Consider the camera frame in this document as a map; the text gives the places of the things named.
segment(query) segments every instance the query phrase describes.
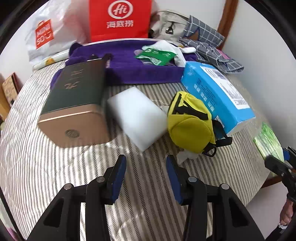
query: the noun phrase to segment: gold lettering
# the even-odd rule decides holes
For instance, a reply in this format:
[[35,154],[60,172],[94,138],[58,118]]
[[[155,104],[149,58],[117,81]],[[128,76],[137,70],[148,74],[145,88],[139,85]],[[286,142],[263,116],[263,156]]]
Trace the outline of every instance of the gold lettering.
[[75,83],[71,84],[71,83],[68,83],[68,84],[65,84],[64,86],[66,87],[66,89],[73,89],[77,86],[77,83],[79,83],[80,81],[76,81]]
[[76,71],[72,71],[72,72],[71,72],[71,75],[82,74],[82,70],[83,70],[83,69],[81,69],[81,70],[76,70]]

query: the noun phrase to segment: haidilao logo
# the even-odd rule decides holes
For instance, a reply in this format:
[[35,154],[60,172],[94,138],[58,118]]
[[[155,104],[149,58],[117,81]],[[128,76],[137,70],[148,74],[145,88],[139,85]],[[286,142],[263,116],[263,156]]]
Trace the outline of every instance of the haidilao logo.
[[133,5],[129,1],[118,0],[108,7],[108,14],[115,19],[124,19],[133,12]]

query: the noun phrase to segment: round emblem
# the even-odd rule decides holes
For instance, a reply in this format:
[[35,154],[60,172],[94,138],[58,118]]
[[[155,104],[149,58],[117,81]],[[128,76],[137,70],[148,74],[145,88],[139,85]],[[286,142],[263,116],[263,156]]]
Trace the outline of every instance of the round emblem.
[[67,137],[70,138],[77,138],[79,137],[79,132],[77,130],[67,130],[65,131]]
[[133,5],[126,0],[118,0],[111,3],[108,7],[108,14],[115,19],[124,19],[133,12]]

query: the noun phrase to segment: purple towel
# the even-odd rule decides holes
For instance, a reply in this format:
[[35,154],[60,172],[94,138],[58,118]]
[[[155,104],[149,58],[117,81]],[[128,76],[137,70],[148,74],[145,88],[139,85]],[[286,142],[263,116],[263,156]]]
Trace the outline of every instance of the purple towel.
[[[152,45],[155,41],[149,40],[119,40],[104,42],[88,46],[74,43],[69,51],[70,58],[66,66],[87,61],[92,54],[99,58],[106,53],[113,55],[110,68],[106,69],[107,85],[122,84],[159,84],[180,82],[184,68],[176,66],[144,65],[135,58],[134,51],[144,45]],[[194,60],[194,54],[184,54],[186,60]],[[53,87],[62,69],[52,78],[50,88]]]

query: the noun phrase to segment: clear plastic bag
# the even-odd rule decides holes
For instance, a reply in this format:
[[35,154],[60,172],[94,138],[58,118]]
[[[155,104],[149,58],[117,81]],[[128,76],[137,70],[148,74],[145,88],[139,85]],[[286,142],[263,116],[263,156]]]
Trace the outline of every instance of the clear plastic bag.
[[74,42],[86,42],[71,0],[50,0],[33,13],[32,17],[32,28],[25,38],[32,65],[69,49]]

